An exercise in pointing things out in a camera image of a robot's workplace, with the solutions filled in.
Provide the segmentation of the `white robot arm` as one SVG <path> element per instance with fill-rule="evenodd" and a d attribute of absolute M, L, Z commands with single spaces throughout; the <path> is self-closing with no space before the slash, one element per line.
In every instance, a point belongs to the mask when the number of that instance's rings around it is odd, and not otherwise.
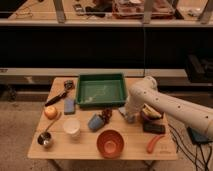
<path fill-rule="evenodd" d="M 138 113 L 144 104 L 176 118 L 213 140 L 213 108 L 178 99 L 157 90 L 157 81 L 146 76 L 129 88 L 125 103 L 129 115 Z"/>

